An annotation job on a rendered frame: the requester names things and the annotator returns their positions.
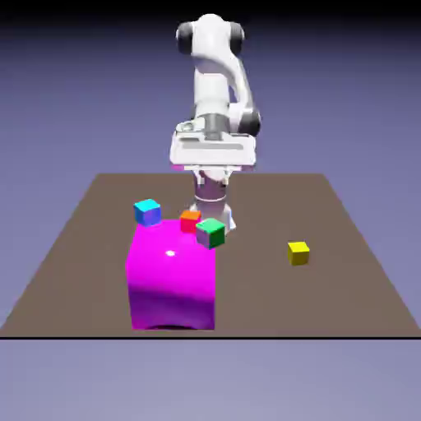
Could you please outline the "small yellow cube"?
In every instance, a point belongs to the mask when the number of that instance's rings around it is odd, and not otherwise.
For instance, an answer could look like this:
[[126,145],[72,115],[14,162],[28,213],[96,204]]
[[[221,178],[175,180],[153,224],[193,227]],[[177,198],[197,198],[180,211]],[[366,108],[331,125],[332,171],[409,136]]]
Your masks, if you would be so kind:
[[288,242],[288,260],[292,266],[306,265],[309,261],[310,249],[304,242]]

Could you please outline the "small blue cube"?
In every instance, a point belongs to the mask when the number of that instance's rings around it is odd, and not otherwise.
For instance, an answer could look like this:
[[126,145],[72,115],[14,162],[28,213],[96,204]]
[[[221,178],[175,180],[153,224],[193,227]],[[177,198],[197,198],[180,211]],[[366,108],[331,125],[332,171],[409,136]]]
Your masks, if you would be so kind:
[[135,221],[145,227],[158,224],[162,220],[161,206],[153,199],[145,199],[133,204]]

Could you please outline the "small red cube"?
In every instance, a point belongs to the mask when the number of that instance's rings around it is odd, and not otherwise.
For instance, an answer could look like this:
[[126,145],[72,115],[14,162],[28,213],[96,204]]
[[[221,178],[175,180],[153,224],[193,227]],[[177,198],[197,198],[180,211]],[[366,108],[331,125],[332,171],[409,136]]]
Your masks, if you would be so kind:
[[185,234],[194,234],[200,221],[201,212],[199,210],[184,210],[180,215],[180,229]]

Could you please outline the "small green cube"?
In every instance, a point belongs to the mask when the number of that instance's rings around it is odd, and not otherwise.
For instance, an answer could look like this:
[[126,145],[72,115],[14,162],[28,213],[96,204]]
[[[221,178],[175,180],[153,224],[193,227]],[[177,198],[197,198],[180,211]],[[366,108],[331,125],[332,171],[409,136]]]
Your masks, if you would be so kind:
[[205,219],[196,224],[196,239],[207,249],[216,248],[225,242],[225,225],[214,218]]

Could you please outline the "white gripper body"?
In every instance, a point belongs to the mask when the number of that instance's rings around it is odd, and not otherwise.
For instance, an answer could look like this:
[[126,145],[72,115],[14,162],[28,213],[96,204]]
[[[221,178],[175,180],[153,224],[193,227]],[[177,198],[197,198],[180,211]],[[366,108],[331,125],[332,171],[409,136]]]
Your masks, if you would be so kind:
[[254,166],[256,139],[223,132],[221,140],[207,140],[203,132],[175,132],[169,160],[178,166]]

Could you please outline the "large magenta box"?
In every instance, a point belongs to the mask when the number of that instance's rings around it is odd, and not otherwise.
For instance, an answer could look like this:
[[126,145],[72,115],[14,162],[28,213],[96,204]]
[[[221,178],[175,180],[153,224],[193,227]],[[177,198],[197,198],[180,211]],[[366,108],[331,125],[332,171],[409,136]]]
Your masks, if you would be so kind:
[[126,259],[132,327],[215,328],[215,250],[178,220],[136,227]]

